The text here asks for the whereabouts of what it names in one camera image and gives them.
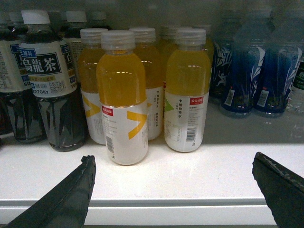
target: white label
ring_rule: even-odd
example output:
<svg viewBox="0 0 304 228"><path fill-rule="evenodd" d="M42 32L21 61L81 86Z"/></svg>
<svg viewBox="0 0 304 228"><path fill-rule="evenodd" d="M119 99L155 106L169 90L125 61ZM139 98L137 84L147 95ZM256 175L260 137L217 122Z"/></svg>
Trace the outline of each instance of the white label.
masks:
<svg viewBox="0 0 304 228"><path fill-rule="evenodd" d="M155 139L162 132L163 87L146 89L148 101L149 140Z"/></svg>
<svg viewBox="0 0 304 228"><path fill-rule="evenodd" d="M260 98L257 103L258 106L265 107L265 104L266 104L266 101L268 98L268 94L269 94L269 91L266 91L266 90L261 91L261 95L260 95Z"/></svg>
<svg viewBox="0 0 304 228"><path fill-rule="evenodd" d="M76 78L66 42L20 45L24 67L37 97L57 97L76 90Z"/></svg>
<svg viewBox="0 0 304 228"><path fill-rule="evenodd" d="M102 105L106 146L116 163L139 162L148 151L147 101L126 108Z"/></svg>
<svg viewBox="0 0 304 228"><path fill-rule="evenodd" d="M78 58L82 52L82 50L85 48L84 44L81 43L81 39L79 38L64 38L64 40L67 42L71 49L72 53L72 61L73 66L75 69L75 75L78 82L80 82L79 73L78 73Z"/></svg>
<svg viewBox="0 0 304 228"><path fill-rule="evenodd" d="M165 140L172 149L190 152L200 146L208 95L178 96L165 92Z"/></svg>
<svg viewBox="0 0 304 228"><path fill-rule="evenodd" d="M105 145L105 134L103 130L99 94L86 93L82 90L81 94L90 136L96 143Z"/></svg>
<svg viewBox="0 0 304 228"><path fill-rule="evenodd" d="M0 92L2 93L19 92L31 88L19 44L19 40L0 41Z"/></svg>

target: white bottle cap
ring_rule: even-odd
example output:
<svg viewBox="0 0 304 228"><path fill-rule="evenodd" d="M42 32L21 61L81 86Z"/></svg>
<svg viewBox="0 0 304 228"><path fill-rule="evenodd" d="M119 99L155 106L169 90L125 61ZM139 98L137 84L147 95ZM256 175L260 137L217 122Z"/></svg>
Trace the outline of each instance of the white bottle cap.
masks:
<svg viewBox="0 0 304 228"><path fill-rule="evenodd" d="M210 35L211 34L211 25L193 25L192 28L194 29L204 29L206 30L206 34Z"/></svg>
<svg viewBox="0 0 304 228"><path fill-rule="evenodd" d="M136 43L149 43L156 41L155 29L154 28L131 28L130 31L134 32Z"/></svg>
<svg viewBox="0 0 304 228"><path fill-rule="evenodd" d="M105 31L101 34L103 50L130 50L135 48L134 32L127 30Z"/></svg>
<svg viewBox="0 0 304 228"><path fill-rule="evenodd" d="M203 45L206 43L206 31L200 28L180 28L176 32L175 43L188 46Z"/></svg>
<svg viewBox="0 0 304 228"><path fill-rule="evenodd" d="M23 22L21 12L9 12L9 18L12 22Z"/></svg>
<svg viewBox="0 0 304 228"><path fill-rule="evenodd" d="M21 10L24 24L37 25L37 24L50 24L48 12L41 9Z"/></svg>
<svg viewBox="0 0 304 228"><path fill-rule="evenodd" d="M6 24L4 12L0 12L0 24Z"/></svg>
<svg viewBox="0 0 304 228"><path fill-rule="evenodd" d="M92 11L90 16L91 20L106 20L106 13L103 11Z"/></svg>
<svg viewBox="0 0 304 228"><path fill-rule="evenodd" d="M105 28L83 28L80 30L81 42L83 44L101 44L101 33L107 31Z"/></svg>
<svg viewBox="0 0 304 228"><path fill-rule="evenodd" d="M67 11L66 20L68 22L86 22L86 12L84 12L84 11Z"/></svg>

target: blue label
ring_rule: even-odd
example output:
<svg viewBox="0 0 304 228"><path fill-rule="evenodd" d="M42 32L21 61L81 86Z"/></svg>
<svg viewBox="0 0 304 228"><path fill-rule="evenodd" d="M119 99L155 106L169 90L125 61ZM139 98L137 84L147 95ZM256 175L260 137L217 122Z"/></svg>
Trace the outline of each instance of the blue label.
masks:
<svg viewBox="0 0 304 228"><path fill-rule="evenodd" d="M36 58L35 49L19 48L22 57Z"/></svg>

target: blue water bottle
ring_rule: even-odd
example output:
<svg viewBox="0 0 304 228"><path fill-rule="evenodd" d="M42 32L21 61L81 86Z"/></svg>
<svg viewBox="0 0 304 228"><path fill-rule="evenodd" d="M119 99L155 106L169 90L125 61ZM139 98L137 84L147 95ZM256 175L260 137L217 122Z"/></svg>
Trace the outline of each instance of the blue water bottle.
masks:
<svg viewBox="0 0 304 228"><path fill-rule="evenodd" d="M268 117L280 116L287 106L304 48L304 11L290 9L271 35L255 94L254 108Z"/></svg>
<svg viewBox="0 0 304 228"><path fill-rule="evenodd" d="M221 99L225 114L245 117L253 107L257 79L264 61L267 27L271 9L251 9L242 28L234 36L231 71Z"/></svg>

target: yellow liquid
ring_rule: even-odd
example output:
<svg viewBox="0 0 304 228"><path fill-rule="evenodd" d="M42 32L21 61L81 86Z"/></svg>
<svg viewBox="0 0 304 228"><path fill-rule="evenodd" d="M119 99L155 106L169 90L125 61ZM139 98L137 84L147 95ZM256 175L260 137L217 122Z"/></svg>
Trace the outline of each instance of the yellow liquid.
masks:
<svg viewBox="0 0 304 228"><path fill-rule="evenodd" d="M171 41L171 43L167 44L161 52L161 65L163 71L165 72L163 75L163 81L167 81L166 74L167 74L167 63L168 59L172 55L172 53L177 49L177 45Z"/></svg>
<svg viewBox="0 0 304 228"><path fill-rule="evenodd" d="M142 61L146 72L146 88L158 88L163 85L163 73L161 68L161 55L155 46L138 44L134 49Z"/></svg>
<svg viewBox="0 0 304 228"><path fill-rule="evenodd" d="M204 50L174 51L167 64L166 91L181 96L206 94L209 91L210 68Z"/></svg>
<svg viewBox="0 0 304 228"><path fill-rule="evenodd" d="M87 93L98 93L96 67L100 58L105 54L101 48L85 48L78 59L78 71L81 89Z"/></svg>
<svg viewBox="0 0 304 228"><path fill-rule="evenodd" d="M213 42L209 36L206 36L206 44L204 45L204 49L207 51L207 55L210 59L211 65L212 65L214 47L213 47Z"/></svg>
<svg viewBox="0 0 304 228"><path fill-rule="evenodd" d="M105 54L99 61L96 77L100 101L113 107L136 105L146 100L145 71L141 60L126 51Z"/></svg>

